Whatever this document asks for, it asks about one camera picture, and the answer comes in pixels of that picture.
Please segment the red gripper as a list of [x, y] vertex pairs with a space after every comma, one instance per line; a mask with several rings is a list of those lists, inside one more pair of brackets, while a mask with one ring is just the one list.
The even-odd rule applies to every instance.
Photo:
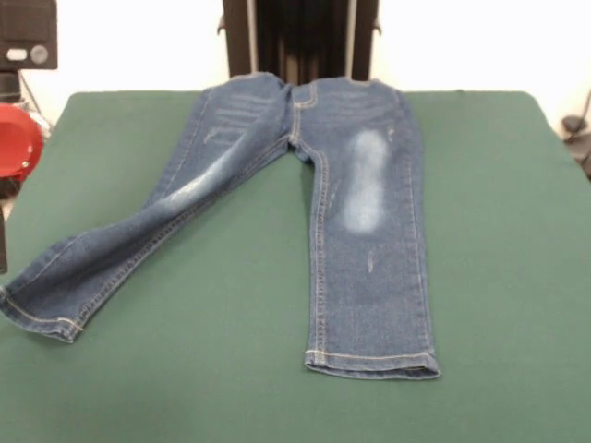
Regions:
[[[42, 156], [42, 131], [30, 115], [1, 104], [1, 177], [26, 181]], [[6, 223], [0, 206], [0, 273], [7, 273]]]

